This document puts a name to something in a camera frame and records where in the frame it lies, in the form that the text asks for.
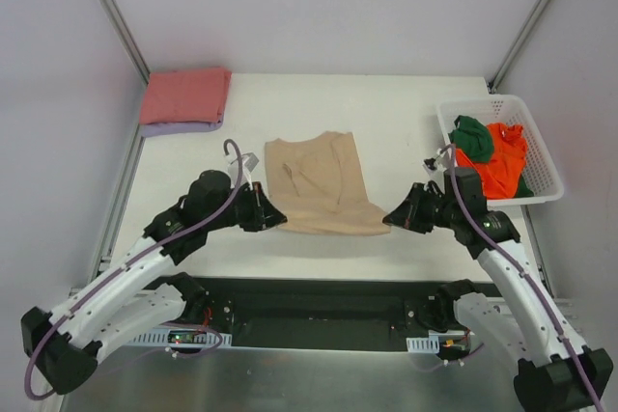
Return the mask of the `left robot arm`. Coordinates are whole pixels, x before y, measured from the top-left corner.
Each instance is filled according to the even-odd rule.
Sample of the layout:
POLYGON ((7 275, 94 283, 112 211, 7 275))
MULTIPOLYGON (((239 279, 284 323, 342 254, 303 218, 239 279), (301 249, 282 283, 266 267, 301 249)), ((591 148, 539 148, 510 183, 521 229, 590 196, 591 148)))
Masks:
POLYGON ((53 309, 33 307, 22 316, 26 397, 43 401, 76 390, 110 354, 157 325, 209 333, 211 299, 178 265, 203 248, 210 233, 234 227, 258 233, 286 221, 259 182, 203 172, 122 261, 53 309))

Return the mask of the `beige t shirt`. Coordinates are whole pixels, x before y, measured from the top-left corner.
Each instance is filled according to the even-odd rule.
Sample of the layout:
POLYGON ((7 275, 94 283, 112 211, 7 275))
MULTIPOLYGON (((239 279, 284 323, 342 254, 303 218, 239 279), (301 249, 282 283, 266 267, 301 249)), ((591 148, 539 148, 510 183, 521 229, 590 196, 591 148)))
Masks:
POLYGON ((376 236, 390 233, 386 212, 367 195, 354 137, 326 131, 305 141, 265 143, 267 192, 290 233, 376 236))

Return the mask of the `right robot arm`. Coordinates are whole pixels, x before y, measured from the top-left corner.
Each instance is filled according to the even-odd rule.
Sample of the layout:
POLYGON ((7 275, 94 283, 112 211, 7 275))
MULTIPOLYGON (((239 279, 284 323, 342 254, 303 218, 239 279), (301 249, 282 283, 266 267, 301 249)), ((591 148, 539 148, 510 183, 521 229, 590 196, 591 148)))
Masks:
POLYGON ((491 277, 510 313, 499 312, 469 280, 441 286, 420 306, 417 322, 444 333, 470 330, 512 372, 526 411, 602 410, 614 365, 573 328, 542 284, 508 215, 487 206, 471 168, 444 174, 444 185, 414 183, 383 224, 415 233, 448 229, 491 277))

